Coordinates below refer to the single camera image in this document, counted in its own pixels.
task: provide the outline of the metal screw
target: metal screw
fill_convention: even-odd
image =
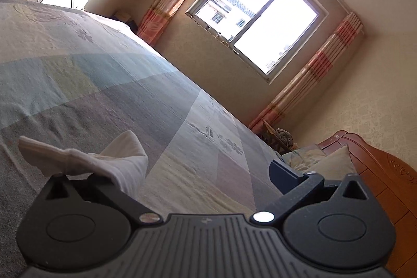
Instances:
[[[156,224],[160,221],[161,217],[153,212],[147,212],[140,215],[139,220],[145,224]]]

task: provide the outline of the window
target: window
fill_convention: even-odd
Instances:
[[[267,81],[325,16],[313,0],[198,0],[187,14],[221,35]]]
[[[224,18],[224,16],[220,12],[216,12],[216,14],[211,19],[214,23],[218,24]]]
[[[245,23],[246,23],[246,21],[245,21],[243,18],[241,18],[241,19],[239,19],[239,21],[236,23],[236,25],[237,25],[237,26],[239,26],[239,27],[243,27],[243,25],[245,25]]]

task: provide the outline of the white pillow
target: white pillow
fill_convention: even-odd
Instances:
[[[342,180],[348,173],[357,173],[350,159],[347,145],[342,146],[303,172],[307,171],[315,171],[330,180]]]
[[[300,172],[306,172],[310,166],[324,158],[326,154],[315,144],[282,155],[285,164]]]

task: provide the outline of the wooden bed frame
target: wooden bed frame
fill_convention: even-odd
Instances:
[[[329,155],[343,145],[397,232],[387,268],[397,278],[417,277],[417,172],[401,159],[368,145],[359,135],[338,131],[319,146]]]

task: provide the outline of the bedspread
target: bedspread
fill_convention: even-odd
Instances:
[[[18,137],[99,153],[126,130],[149,157],[139,200],[164,217],[249,215],[280,195],[274,151],[125,24],[0,0],[0,276],[25,267],[15,232],[47,180]]]

